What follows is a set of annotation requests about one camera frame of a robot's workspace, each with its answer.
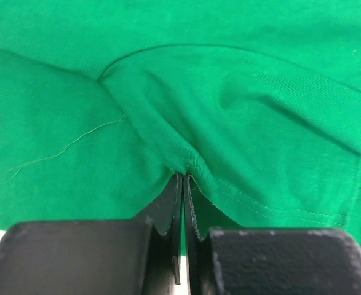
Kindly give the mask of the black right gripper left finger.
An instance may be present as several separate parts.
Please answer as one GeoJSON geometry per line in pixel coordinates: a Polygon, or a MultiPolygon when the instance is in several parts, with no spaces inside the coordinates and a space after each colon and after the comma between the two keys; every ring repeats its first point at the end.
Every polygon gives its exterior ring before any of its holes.
{"type": "Polygon", "coordinates": [[[182,185],[173,175],[131,219],[12,226],[0,241],[0,294],[173,294],[182,185]]]}

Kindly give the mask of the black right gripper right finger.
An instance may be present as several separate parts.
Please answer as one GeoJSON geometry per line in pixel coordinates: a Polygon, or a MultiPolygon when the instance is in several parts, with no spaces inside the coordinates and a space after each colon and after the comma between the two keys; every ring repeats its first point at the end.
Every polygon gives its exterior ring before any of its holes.
{"type": "Polygon", "coordinates": [[[183,179],[190,294],[361,294],[361,248],[338,229],[242,227],[183,179]]]}

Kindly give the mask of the green t-shirt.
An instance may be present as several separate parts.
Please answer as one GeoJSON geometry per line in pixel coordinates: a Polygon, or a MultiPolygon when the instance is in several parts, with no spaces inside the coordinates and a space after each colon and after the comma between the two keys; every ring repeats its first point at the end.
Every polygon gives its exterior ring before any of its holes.
{"type": "Polygon", "coordinates": [[[0,229],[129,218],[174,173],[361,244],[361,1],[0,1],[0,229]]]}

